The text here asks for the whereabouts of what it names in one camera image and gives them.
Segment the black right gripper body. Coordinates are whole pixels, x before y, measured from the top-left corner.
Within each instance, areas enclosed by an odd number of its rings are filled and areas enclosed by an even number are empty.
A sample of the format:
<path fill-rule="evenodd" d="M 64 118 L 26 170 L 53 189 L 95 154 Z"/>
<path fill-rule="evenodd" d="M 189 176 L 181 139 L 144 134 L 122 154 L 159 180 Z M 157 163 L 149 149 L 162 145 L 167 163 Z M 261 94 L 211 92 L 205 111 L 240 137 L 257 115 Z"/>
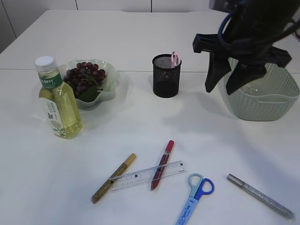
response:
<path fill-rule="evenodd" d="M 217 34 L 196 34 L 193 40 L 195 53 L 208 52 L 210 54 L 209 68 L 230 68 L 229 58 L 256 68 L 266 63 L 273 63 L 284 68 L 292 60 L 288 51 L 272 46 L 273 43 L 291 35 L 292 26 L 261 41 L 254 37 L 247 37 L 230 43 L 225 41 L 225 34 L 222 31 L 224 27 L 225 24 L 222 23 Z"/>

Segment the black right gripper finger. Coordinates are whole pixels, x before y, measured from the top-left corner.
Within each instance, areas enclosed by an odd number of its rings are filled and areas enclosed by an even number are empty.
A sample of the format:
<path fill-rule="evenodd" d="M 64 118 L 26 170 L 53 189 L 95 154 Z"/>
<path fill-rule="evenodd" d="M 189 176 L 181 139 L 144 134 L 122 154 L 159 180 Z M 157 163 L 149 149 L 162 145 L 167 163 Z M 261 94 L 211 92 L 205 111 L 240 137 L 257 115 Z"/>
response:
<path fill-rule="evenodd" d="M 264 77 L 266 73 L 265 64 L 245 64 L 238 61 L 227 81 L 227 94 L 233 94 L 242 86 Z"/>
<path fill-rule="evenodd" d="M 210 52 L 209 69 L 205 81 L 206 92 L 212 92 L 217 83 L 230 71 L 228 56 Z"/>

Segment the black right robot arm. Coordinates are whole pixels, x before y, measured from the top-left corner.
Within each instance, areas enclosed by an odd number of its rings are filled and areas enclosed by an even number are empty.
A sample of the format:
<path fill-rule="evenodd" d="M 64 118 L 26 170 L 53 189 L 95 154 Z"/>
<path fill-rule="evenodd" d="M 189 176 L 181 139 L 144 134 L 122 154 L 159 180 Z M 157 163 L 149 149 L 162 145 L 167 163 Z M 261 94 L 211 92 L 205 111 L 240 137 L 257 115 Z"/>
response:
<path fill-rule="evenodd" d="M 226 91 L 231 95 L 264 77 L 267 63 L 285 68 L 292 58 L 273 44 L 299 29 L 299 22 L 287 27 L 299 7 L 298 0 L 241 0 L 232 5 L 216 34 L 196 34 L 194 52 L 210 54 L 206 91 L 227 73 Z"/>

